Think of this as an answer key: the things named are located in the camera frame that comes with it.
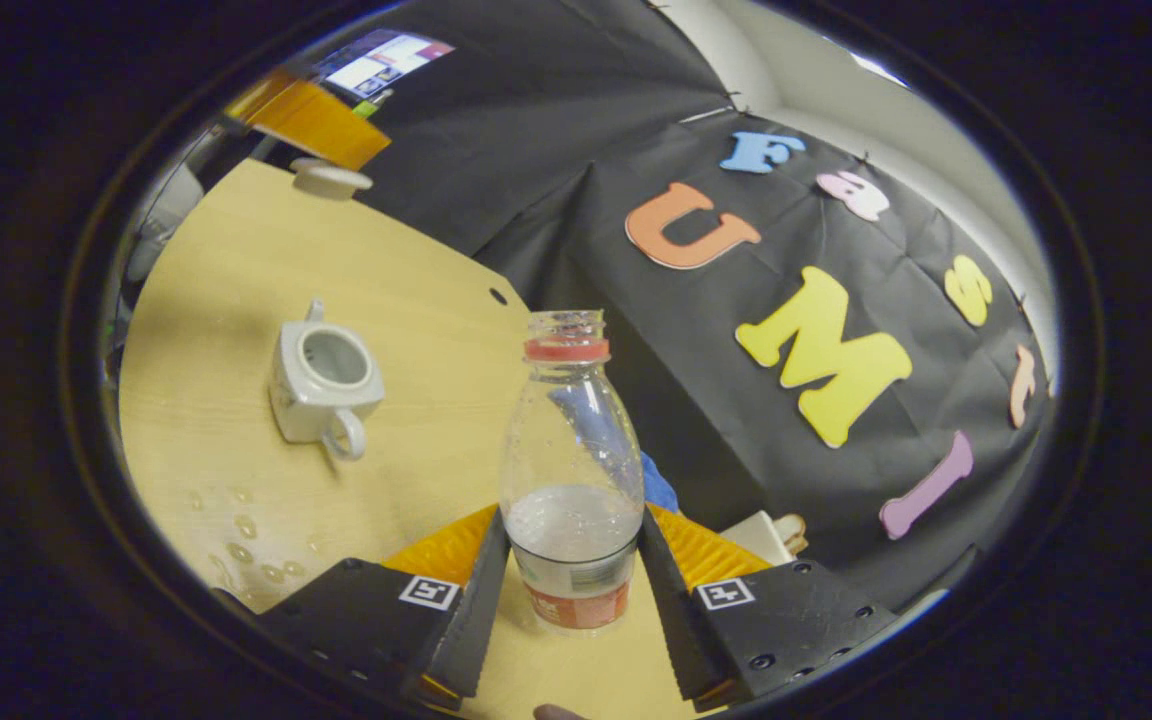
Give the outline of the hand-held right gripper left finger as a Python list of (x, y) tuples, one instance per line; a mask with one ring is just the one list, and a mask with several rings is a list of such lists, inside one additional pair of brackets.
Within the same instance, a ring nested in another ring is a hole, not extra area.
[(382, 562), (342, 559), (255, 621), (351, 685), (458, 711), (479, 687), (508, 559), (488, 505)]

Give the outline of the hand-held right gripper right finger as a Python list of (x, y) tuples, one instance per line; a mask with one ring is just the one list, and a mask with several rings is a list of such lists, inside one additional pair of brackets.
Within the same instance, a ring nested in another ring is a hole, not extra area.
[(680, 694), (696, 711), (805, 685), (897, 621), (818, 562), (770, 564), (654, 503), (639, 551)]

